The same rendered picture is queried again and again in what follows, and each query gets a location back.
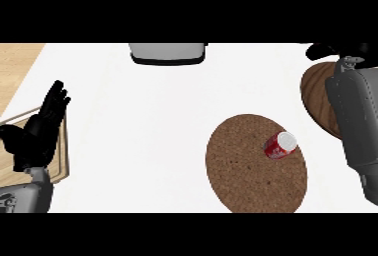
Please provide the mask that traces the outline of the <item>red cupcake with white top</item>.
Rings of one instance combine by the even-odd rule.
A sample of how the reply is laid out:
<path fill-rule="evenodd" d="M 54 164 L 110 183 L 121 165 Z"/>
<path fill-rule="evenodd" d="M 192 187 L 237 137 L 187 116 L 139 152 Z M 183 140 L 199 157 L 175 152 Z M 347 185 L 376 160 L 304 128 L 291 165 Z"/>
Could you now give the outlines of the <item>red cupcake with white top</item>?
<path fill-rule="evenodd" d="M 286 132 L 277 132 L 266 141 L 263 151 L 266 156 L 273 159 L 282 159 L 294 153 L 297 148 L 297 139 L 294 135 Z"/>

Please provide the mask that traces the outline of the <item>brown wooden bowl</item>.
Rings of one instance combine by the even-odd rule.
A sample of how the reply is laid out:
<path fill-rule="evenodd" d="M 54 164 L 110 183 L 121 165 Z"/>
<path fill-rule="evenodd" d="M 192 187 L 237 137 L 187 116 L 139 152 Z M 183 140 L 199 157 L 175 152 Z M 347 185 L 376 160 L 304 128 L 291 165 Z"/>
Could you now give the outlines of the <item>brown wooden bowl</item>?
<path fill-rule="evenodd" d="M 333 75 L 333 62 L 314 64 L 301 77 L 301 100 L 307 113 L 320 128 L 336 138 L 341 138 L 333 108 L 328 100 L 325 81 Z"/>

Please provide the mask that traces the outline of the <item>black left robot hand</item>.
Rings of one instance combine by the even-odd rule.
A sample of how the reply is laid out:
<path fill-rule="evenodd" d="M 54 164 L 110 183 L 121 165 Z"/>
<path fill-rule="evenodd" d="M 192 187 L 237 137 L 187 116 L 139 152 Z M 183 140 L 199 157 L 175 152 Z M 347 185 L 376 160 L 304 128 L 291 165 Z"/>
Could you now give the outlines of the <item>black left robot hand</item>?
<path fill-rule="evenodd" d="M 6 151 L 13 155 L 13 171 L 46 167 L 53 159 L 59 127 L 71 98 L 63 82 L 56 80 L 44 97 L 43 105 L 23 127 L 0 126 L 0 140 Z"/>

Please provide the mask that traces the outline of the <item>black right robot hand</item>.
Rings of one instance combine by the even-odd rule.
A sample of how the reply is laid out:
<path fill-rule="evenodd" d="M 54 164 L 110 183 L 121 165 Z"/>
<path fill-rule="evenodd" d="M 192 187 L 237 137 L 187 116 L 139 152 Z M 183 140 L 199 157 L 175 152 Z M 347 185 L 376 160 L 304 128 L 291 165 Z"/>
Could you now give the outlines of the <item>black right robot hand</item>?
<path fill-rule="evenodd" d="M 310 60 L 330 55 L 341 58 L 360 57 L 363 61 L 356 64 L 357 69 L 378 67 L 378 43 L 313 43 L 307 48 L 305 56 Z"/>

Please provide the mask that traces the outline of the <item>brown cork oval placemat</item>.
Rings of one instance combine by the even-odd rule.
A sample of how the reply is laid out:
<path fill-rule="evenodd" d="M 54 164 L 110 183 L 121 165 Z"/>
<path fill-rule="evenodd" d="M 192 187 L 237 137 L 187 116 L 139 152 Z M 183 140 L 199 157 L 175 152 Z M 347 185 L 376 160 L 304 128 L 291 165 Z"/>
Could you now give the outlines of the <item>brown cork oval placemat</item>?
<path fill-rule="evenodd" d="M 205 153 L 214 193 L 232 212 L 292 213 L 307 191 L 307 168 L 299 148 L 279 160 L 263 151 L 285 128 L 268 118 L 242 114 L 215 128 Z"/>

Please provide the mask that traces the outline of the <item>grey appliance with black base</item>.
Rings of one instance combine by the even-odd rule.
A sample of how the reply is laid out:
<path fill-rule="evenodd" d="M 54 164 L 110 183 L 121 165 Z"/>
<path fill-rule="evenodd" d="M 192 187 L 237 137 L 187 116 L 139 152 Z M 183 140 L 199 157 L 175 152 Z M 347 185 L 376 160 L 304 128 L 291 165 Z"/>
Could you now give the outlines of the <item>grey appliance with black base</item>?
<path fill-rule="evenodd" d="M 205 43 L 130 43 L 130 56 L 137 64 L 177 66 L 199 64 Z"/>

